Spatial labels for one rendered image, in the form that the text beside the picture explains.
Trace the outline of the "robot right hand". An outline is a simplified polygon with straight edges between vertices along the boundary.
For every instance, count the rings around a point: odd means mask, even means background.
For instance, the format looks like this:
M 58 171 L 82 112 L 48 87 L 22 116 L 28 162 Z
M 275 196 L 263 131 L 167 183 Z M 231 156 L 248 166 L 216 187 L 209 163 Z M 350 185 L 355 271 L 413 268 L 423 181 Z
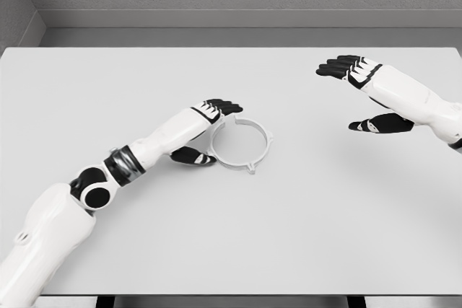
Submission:
M 403 133 L 430 124 L 431 112 L 425 105 L 432 96 L 430 89 L 390 65 L 364 56 L 337 56 L 322 63 L 316 74 L 344 80 L 392 111 L 354 121 L 349 124 L 352 131 Z

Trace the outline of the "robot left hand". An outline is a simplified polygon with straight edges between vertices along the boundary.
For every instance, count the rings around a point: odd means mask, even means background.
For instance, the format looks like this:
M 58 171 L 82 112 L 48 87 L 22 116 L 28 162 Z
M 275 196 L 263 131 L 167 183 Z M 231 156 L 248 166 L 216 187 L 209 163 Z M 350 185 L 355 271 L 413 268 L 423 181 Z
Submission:
M 239 104 L 222 99 L 209 99 L 186 108 L 161 126 L 162 148 L 174 162 L 198 166 L 214 164 L 215 157 L 187 146 L 187 143 L 221 118 L 242 111 Z

